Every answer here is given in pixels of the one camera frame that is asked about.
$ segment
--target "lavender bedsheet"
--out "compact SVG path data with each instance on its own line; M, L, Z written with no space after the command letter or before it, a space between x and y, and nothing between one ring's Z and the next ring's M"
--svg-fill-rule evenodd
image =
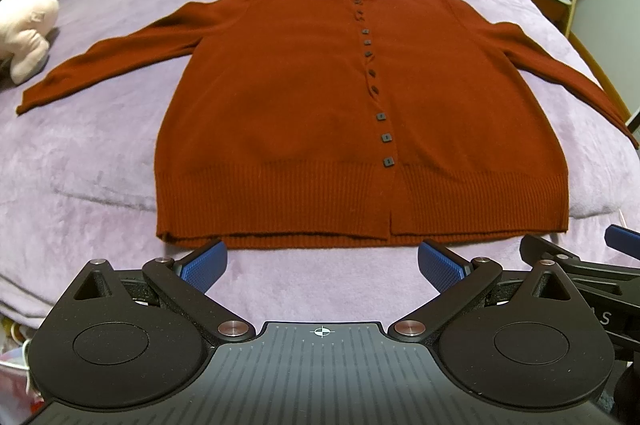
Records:
M191 0L60 0L51 69L105 37L124 35ZM466 0L491 21L514 21L553 56L590 74L529 0ZM251 58L248 49L247 58ZM174 254L155 237L156 134L188 58L107 80L17 118L22 90L0 86L0 312L37 326L84 263L118 269ZM524 73L558 134L570 171L570 231L553 236L584 259L633 264L608 249L604 229L640 228L640 161L604 118L564 88ZM526 269L518 239L460 246ZM254 323L381 321L435 295L414 248L233 251L209 292Z

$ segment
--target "white cable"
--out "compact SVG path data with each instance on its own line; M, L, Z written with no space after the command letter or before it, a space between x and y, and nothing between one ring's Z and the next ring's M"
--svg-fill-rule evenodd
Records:
M620 208L618 209L618 213L620 214L620 222L622 223L622 226L628 230L629 227L626 225L625 216Z
M15 334L15 329L19 326L19 324L17 322L14 322L13 324L11 324L11 338L14 339L14 342L18 345L22 345L22 341L18 338L18 336Z
M24 344L22 344L22 363L24 363L27 368L27 387L25 389L25 393L29 394L31 392L31 372L29 370L29 361L27 360L27 348L31 343L31 339L26 339Z
M11 369L18 369L19 371L28 371L29 367L26 365L20 365L19 363L12 363L11 361L0 360L0 365L2 367L9 367Z

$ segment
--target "button placket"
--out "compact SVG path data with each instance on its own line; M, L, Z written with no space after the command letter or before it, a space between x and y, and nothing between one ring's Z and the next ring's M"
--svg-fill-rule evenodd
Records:
M363 1L362 0L353 0L354 5L356 5L356 11L355 11L355 19L358 22L363 22L365 21L364 18L364 6L363 6ZM373 47L374 45L374 37L370 36L370 29L369 28L363 28L360 30L360 33L363 35L362 37L362 44L366 47ZM372 62L374 59L374 52L367 49L366 51L364 51L364 57L366 59L366 80L367 80L367 85L369 88L369 94L371 95L371 97L374 99L374 101L376 101L376 103L380 104L380 90L378 88L378 86L375 83L372 83L373 79L376 78L377 73L376 70L372 68ZM381 123L380 127L384 127L387 131L389 131L389 129L391 129L390 125L389 125L389 121L387 121L386 119L386 114L384 112L379 112L376 115L376 121L377 123ZM383 145L383 158L382 158L382 166L385 167L385 169L391 168L396 164L396 160L394 158L394 156L397 156L397 151L396 151L396 144L393 141L393 136L391 132L382 132L380 131L379 133L379 144Z

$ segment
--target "rust red cardigan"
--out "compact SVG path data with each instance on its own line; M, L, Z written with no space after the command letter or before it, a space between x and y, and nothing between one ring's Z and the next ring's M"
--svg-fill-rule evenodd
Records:
M597 85L461 0L191 2L53 69L17 112L190 54L155 159L158 236L178 245L565 231L564 154L518 69L635 144Z

